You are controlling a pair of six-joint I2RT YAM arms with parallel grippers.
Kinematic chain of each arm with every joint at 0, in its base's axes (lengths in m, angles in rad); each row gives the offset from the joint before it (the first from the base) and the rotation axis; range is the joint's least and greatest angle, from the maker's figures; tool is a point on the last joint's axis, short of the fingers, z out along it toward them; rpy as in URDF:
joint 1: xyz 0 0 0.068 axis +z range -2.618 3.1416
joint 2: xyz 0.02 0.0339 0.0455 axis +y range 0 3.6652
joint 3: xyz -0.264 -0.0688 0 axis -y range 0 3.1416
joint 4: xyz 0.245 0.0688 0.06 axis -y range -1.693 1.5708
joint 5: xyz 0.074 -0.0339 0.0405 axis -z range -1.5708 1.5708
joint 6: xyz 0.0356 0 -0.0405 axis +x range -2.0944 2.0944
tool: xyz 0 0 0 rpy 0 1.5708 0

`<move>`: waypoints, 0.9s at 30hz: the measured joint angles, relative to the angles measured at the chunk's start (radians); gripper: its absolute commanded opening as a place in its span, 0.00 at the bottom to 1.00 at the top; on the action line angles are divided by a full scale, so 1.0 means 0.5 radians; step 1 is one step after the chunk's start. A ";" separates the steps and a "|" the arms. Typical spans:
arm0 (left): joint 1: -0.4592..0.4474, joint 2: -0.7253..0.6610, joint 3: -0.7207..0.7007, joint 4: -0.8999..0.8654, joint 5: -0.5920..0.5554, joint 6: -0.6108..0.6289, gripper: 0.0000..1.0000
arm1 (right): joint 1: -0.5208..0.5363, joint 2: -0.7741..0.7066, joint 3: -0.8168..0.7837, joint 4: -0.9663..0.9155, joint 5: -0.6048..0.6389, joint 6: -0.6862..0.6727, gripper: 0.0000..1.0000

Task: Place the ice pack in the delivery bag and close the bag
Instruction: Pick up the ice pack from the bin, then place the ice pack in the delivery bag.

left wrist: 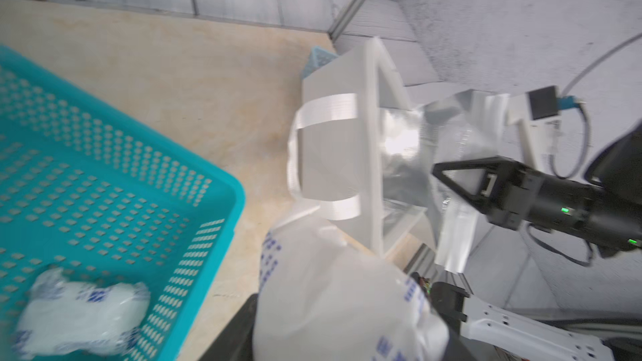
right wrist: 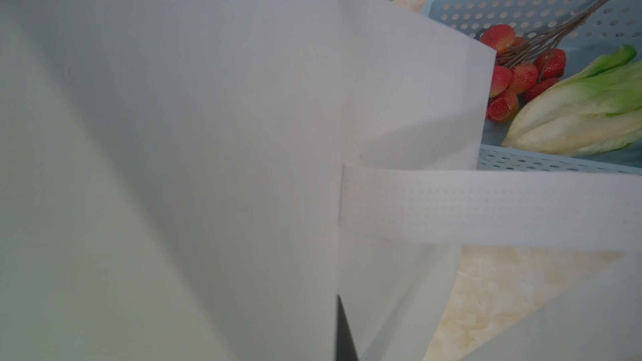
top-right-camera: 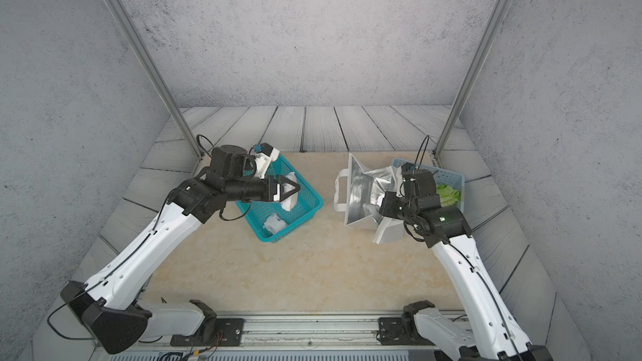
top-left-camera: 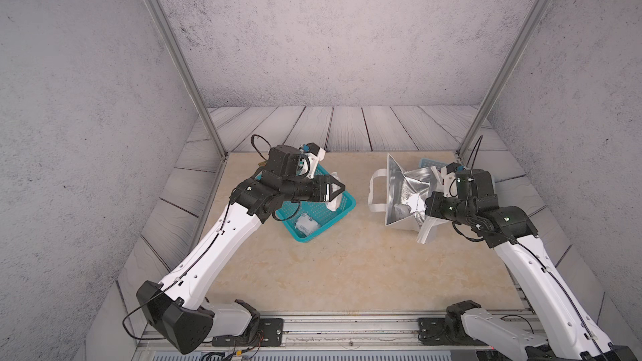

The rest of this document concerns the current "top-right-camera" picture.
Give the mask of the white ice pack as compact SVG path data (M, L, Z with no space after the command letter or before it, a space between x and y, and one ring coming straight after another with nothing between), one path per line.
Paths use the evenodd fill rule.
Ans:
M286 198L281 202L281 207L286 212L290 212L297 205L300 187L292 185L292 182L298 182L295 172L287 174L286 180L287 181L282 184L283 194L286 195Z
M282 219L277 213L273 213L265 220L263 228L271 235L275 235L284 230L287 225L288 224L284 219Z

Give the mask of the white insulated delivery bag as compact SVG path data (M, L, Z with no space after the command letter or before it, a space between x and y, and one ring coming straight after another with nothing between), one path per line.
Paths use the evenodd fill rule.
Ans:
M348 167L334 182L334 210L344 213L346 227L376 230L375 244L397 242L405 235L403 221L383 217L380 210L387 192L400 197L401 184L401 167L370 169L349 154Z

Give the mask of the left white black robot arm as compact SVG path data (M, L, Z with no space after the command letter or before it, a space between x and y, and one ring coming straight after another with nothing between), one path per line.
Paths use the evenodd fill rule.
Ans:
M184 337L192 345L214 344L217 314L202 301L144 306L137 302L140 291L173 250L228 202L283 202L299 190L297 182L283 175L216 184L185 180L125 250L85 282L69 282L60 296L108 354L168 335Z

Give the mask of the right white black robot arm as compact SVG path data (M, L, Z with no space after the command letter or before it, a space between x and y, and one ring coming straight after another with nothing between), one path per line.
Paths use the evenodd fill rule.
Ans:
M412 316L416 332L451 360L551 360L533 344L503 302L481 261L472 230L457 207L442 207L438 195L399 197L386 192L380 214L403 221L404 228L431 249L446 269L471 325L471 332L437 311Z

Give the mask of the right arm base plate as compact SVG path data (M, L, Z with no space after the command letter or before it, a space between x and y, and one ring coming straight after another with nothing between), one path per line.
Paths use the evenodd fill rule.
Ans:
M418 334L415 324L406 316L379 318L376 340L384 346L433 345L433 342Z

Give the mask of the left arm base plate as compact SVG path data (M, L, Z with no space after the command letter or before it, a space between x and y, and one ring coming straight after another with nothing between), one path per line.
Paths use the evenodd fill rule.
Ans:
M195 334L173 335L172 347L239 347L242 342L245 319L207 319Z

